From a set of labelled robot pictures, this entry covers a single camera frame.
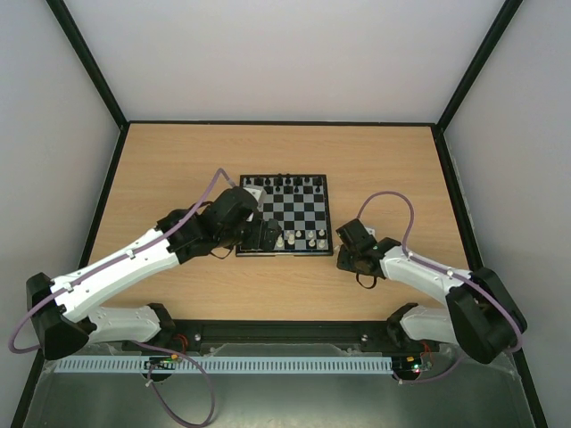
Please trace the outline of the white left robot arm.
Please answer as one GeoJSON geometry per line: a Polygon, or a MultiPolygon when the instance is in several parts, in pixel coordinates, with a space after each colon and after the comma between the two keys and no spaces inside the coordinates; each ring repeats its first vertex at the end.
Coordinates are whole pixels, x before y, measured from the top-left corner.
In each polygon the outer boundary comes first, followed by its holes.
{"type": "Polygon", "coordinates": [[[176,326],[162,304],[118,309],[104,303],[149,276],[210,256],[217,248],[273,249],[282,229],[260,212],[264,196],[257,187],[228,188],[213,202],[173,210],[134,242],[90,266],[55,278],[44,273],[29,278],[28,310],[45,359],[65,358],[99,342],[166,347],[176,326]]]}

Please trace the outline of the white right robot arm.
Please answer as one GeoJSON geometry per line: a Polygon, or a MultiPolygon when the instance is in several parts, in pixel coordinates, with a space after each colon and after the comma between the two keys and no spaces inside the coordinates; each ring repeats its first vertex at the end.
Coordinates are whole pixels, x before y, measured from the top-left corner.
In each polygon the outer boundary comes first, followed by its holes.
{"type": "Polygon", "coordinates": [[[491,363],[505,350],[519,350],[527,321],[500,277],[481,267],[468,271],[419,256],[386,237],[378,241],[359,219],[336,230],[342,245],[337,267],[363,276],[406,284],[440,302],[440,309],[412,305],[389,327],[402,350],[417,341],[458,345],[470,358],[491,363]]]}

